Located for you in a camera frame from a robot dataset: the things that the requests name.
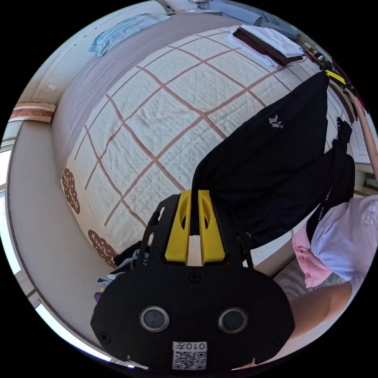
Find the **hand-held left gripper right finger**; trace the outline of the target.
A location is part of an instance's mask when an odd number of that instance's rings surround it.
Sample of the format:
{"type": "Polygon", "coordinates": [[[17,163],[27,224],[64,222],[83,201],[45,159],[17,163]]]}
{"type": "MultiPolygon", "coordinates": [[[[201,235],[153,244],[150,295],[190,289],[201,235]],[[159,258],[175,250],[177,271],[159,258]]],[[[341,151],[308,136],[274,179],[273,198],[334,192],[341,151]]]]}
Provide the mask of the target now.
{"type": "Polygon", "coordinates": [[[207,190],[198,191],[198,215],[202,263],[220,263],[225,258],[225,252],[210,193],[207,190]]]}

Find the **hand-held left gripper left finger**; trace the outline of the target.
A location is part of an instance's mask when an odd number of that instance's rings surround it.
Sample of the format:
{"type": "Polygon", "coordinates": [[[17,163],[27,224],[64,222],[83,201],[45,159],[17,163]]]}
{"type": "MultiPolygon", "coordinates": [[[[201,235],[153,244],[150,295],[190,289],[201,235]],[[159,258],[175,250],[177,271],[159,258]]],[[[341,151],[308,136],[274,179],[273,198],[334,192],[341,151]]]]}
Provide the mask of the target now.
{"type": "Polygon", "coordinates": [[[165,251],[168,263],[186,263],[189,253],[191,190],[180,193],[165,251]]]}

